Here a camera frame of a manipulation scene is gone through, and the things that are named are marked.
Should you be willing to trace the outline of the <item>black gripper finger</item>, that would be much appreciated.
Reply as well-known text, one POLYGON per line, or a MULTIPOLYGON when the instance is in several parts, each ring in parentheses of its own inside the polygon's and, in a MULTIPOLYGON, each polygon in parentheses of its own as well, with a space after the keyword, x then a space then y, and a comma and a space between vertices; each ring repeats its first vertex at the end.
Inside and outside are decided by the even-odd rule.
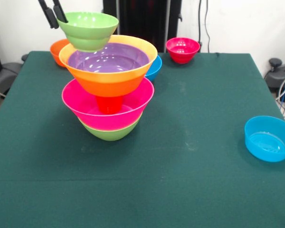
POLYGON ((38 0, 46 19, 50 25, 51 29, 59 28, 59 24, 57 22, 56 16, 51 8, 49 8, 44 0, 38 0))
POLYGON ((60 21, 62 21, 64 23, 68 23, 68 20, 64 14, 63 8, 62 8, 59 0, 53 0, 53 3, 54 3, 53 9, 54 9, 54 12, 55 12, 57 19, 59 19, 60 21))

